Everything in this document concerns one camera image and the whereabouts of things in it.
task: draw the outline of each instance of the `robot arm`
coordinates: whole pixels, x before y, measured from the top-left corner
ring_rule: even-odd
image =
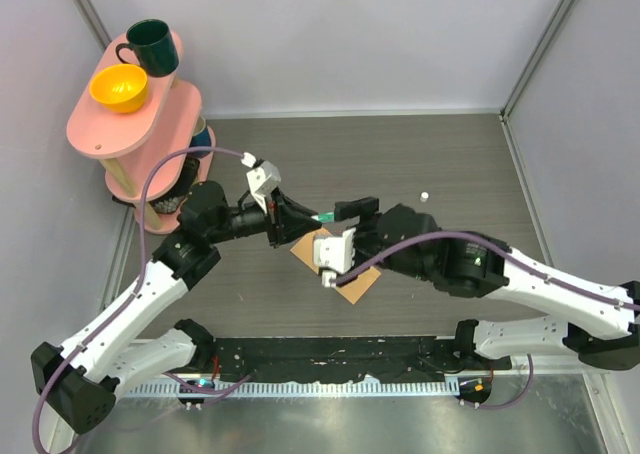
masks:
[[[337,220],[345,215],[360,219],[340,237],[314,239],[314,262],[323,285],[344,285],[352,279],[341,278],[355,278],[350,272],[382,251],[434,233],[437,239],[396,250],[380,259],[377,267],[432,282],[452,296],[506,300],[549,314],[504,323],[462,321],[455,339],[461,354],[498,359],[575,352],[582,362],[611,370],[640,363],[637,311],[629,308],[639,303],[640,283],[592,283],[541,264],[497,239],[477,233],[443,233],[432,216],[407,206],[397,205],[384,214],[377,211],[374,198],[336,206]],[[497,247],[508,259],[487,245]]]
[[[191,188],[181,207],[178,227],[165,238],[147,263],[146,276],[136,292],[132,283],[89,325],[59,347],[47,342],[31,355],[36,389],[41,393],[54,371],[78,346],[82,351],[63,371],[47,396],[47,403],[83,434],[102,422],[118,399],[145,379],[180,367],[202,370],[215,355],[214,339],[192,320],[178,322],[164,336],[129,348],[149,323],[182,298],[219,261],[218,243],[266,233],[279,247],[320,228],[311,211],[278,188],[280,174],[273,164],[245,154],[249,190],[236,206],[229,206],[224,190],[213,181]],[[244,203],[251,195],[253,201]],[[128,303],[94,339],[83,340]]]

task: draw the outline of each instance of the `cardboard piece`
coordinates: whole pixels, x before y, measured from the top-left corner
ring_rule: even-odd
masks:
[[[331,235],[326,229],[318,229],[310,232],[301,238],[292,248],[291,253],[304,262],[310,269],[318,274],[319,269],[313,265],[313,236],[316,234]],[[351,304],[355,304],[364,295],[374,282],[380,277],[380,271],[375,267],[370,267],[363,272],[358,278],[343,287],[334,288]]]

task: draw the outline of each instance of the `dark green mug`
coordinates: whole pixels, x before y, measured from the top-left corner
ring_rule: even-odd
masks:
[[[140,67],[151,77],[168,76],[178,67],[178,51],[166,22],[158,19],[140,21],[127,31],[127,41],[116,46],[120,62],[129,64],[120,57],[120,51],[130,49],[138,58]]]

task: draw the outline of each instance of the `gray table surface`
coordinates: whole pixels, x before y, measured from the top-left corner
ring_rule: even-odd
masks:
[[[524,382],[524,375],[497,377],[490,402],[512,399]],[[461,407],[451,397],[229,399],[149,422],[177,405],[123,399],[78,454],[607,452],[579,375],[537,376],[523,402],[502,411]]]
[[[339,200],[376,196],[386,210],[404,203],[440,226],[476,230],[541,259],[497,115],[219,120],[218,145],[250,151],[278,166],[282,190],[318,211]],[[233,202],[246,169],[216,154],[209,177]],[[426,203],[420,193],[428,191]],[[150,249],[161,238],[147,236]],[[463,300],[384,272],[356,304],[320,286],[288,248],[266,236],[220,245],[222,261],[143,333],[157,337],[192,318],[217,336],[344,336],[453,333],[467,318],[512,320],[535,312],[515,304]],[[134,238],[123,283],[139,267]]]

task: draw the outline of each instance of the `white wall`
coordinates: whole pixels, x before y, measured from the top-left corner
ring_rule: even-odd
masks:
[[[100,49],[71,0],[0,0],[0,439],[31,447],[29,356],[97,312],[123,207],[65,126]]]
[[[556,264],[640,279],[638,0],[580,0],[512,117]],[[615,375],[640,452],[640,368]]]
[[[92,0],[158,17],[208,115],[502,108],[559,0]]]

